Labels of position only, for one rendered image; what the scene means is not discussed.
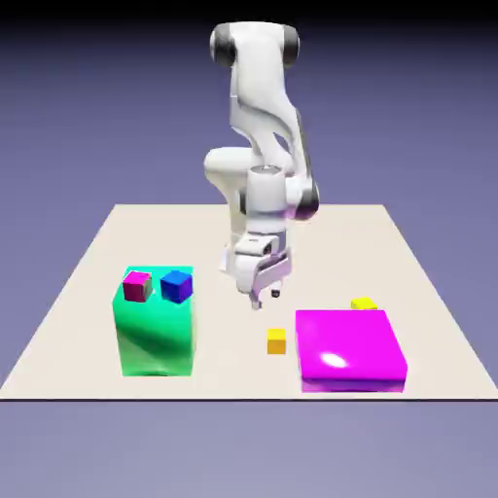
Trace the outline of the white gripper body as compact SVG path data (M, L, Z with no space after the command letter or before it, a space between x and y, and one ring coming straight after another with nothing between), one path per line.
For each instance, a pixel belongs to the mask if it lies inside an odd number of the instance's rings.
M283 280L291 270L290 251L259 257L238 254L234 259L236 288L251 299L257 299L266 288L280 290Z

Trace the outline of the small blue cube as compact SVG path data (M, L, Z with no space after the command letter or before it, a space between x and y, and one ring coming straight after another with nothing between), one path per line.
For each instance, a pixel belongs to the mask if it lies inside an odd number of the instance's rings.
M164 300L182 303L193 293L193 277L184 271L172 270L160 279L160 292Z

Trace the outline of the small magenta cube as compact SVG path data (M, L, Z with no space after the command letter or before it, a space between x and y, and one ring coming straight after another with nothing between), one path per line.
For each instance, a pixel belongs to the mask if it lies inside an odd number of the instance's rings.
M128 302L146 302L153 292L150 272L131 270L122 282L124 299Z

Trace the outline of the large magenta box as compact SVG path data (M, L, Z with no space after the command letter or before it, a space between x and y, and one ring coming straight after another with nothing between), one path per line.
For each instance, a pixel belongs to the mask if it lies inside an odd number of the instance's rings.
M408 364L381 309L296 312L302 390L401 392Z

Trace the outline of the large green box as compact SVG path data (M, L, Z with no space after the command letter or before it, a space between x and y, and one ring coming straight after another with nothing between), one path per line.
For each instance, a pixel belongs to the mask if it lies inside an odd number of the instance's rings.
M122 282L131 270L152 274L153 292L146 302L124 299ZM172 270L193 277L193 293L182 303L164 300L160 279ZM189 376L196 350L194 268L131 266L112 301L122 374L124 376Z

